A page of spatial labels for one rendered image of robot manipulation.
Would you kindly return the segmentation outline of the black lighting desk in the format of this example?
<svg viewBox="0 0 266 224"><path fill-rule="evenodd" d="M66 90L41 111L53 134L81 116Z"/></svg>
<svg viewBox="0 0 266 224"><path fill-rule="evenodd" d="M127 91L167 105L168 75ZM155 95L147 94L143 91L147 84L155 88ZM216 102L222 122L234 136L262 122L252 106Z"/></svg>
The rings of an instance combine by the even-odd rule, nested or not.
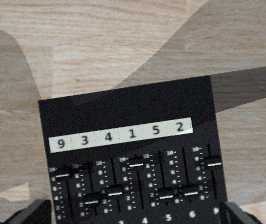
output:
<svg viewBox="0 0 266 224"><path fill-rule="evenodd" d="M210 75L38 105L56 224L218 224Z"/></svg>

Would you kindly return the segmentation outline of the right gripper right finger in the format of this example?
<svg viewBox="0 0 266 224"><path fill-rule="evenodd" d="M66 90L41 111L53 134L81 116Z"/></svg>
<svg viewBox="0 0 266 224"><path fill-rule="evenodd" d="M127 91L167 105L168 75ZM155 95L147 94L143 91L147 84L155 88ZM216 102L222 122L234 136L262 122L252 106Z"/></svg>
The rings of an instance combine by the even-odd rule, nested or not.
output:
<svg viewBox="0 0 266 224"><path fill-rule="evenodd" d="M253 220L252 220L252 219ZM254 215L244 212L235 202L220 202L218 224L263 224Z"/></svg>

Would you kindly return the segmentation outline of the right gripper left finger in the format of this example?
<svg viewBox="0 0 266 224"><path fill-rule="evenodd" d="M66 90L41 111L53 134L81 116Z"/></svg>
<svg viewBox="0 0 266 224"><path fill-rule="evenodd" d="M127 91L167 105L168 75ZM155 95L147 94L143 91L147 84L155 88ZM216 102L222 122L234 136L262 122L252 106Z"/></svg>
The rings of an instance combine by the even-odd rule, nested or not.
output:
<svg viewBox="0 0 266 224"><path fill-rule="evenodd" d="M52 224L51 200L36 199L28 207L15 212L4 222L6 223L0 222L0 224Z"/></svg>

